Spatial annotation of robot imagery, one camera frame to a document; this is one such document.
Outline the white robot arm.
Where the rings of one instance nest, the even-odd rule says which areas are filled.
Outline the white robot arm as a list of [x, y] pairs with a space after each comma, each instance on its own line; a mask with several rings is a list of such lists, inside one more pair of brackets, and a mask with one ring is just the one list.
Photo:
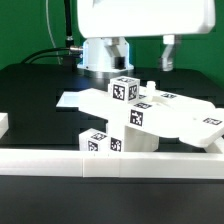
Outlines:
[[171, 71], [180, 37], [215, 26], [215, 0], [77, 0], [78, 28], [85, 38], [78, 65], [99, 73], [131, 70], [128, 37], [161, 36], [160, 68]]

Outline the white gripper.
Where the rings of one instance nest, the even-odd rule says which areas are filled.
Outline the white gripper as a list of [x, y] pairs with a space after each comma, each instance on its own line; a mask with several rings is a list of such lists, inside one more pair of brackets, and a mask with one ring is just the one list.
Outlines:
[[174, 68], [174, 57], [184, 34], [209, 33], [215, 26], [215, 0], [77, 0], [78, 27], [85, 38], [108, 38], [112, 68], [126, 68], [123, 37], [163, 36], [159, 59], [164, 72]]

